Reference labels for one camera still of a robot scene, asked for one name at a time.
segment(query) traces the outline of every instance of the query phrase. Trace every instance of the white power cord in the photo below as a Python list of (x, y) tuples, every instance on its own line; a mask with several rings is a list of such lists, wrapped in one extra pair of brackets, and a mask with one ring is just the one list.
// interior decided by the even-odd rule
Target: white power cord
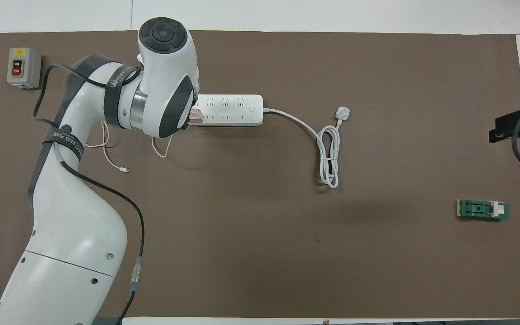
[[(332, 189), (336, 189), (338, 187), (339, 177), (338, 177), (338, 152), (340, 150), (340, 134), (338, 129), (340, 128), (340, 124), (342, 121), (348, 119), (350, 114), (350, 110), (346, 107), (338, 107), (336, 110), (336, 118), (338, 121), (336, 122), (336, 127), (332, 125), (327, 125), (320, 132), (316, 133), (308, 124), (304, 123), (302, 120), (284, 112), (279, 111), (277, 109), (264, 108), (264, 113), (278, 113), (284, 115), (290, 119), (295, 120), (300, 123), (302, 126), (307, 128), (314, 136), (316, 137), (316, 144), (320, 150), (320, 179), (322, 183), (330, 186)], [(324, 142), (322, 142), (322, 137), (324, 133), (328, 133), (332, 138), (330, 142), (330, 152), (329, 156), (326, 155), (326, 147), (324, 146)]]

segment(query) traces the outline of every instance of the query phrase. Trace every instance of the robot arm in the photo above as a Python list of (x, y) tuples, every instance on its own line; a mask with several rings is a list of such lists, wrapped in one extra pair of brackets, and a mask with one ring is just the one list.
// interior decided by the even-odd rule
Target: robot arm
[[(199, 90), (189, 31), (172, 19), (151, 19), (138, 31), (138, 45), (144, 70), (126, 85), (134, 68), (99, 55), (74, 68), (105, 87), (68, 78), (54, 120), (59, 130), (48, 133), (29, 186), (33, 233), (0, 300), (0, 324), (89, 325), (109, 291), (125, 226), (56, 154), (77, 171), (81, 144), (99, 121), (158, 138), (186, 127)], [(56, 144), (59, 138), (65, 145)]]

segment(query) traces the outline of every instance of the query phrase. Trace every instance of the power socket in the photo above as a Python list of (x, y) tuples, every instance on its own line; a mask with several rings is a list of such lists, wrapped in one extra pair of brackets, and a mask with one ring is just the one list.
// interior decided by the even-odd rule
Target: power socket
[(264, 101), (260, 95), (198, 95), (192, 108), (202, 111), (199, 126), (258, 126), (264, 121)]

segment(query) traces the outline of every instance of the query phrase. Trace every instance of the white connector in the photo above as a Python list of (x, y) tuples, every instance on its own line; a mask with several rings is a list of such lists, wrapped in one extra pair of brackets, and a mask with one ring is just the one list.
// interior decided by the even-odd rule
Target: white connector
[(336, 110), (336, 118), (338, 121), (336, 122), (336, 127), (338, 128), (340, 124), (342, 124), (342, 121), (348, 120), (348, 116), (350, 115), (350, 110), (348, 107), (338, 107)]
[(192, 109), (200, 109), (201, 119), (192, 119), (198, 126), (258, 126), (264, 121), (260, 95), (198, 95)]

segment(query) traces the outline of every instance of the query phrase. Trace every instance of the switch box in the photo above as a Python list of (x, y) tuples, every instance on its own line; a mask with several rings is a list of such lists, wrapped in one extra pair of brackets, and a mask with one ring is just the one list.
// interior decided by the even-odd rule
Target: switch box
[(8, 83), (24, 89), (39, 87), (42, 56), (34, 49), (13, 47), (9, 49)]

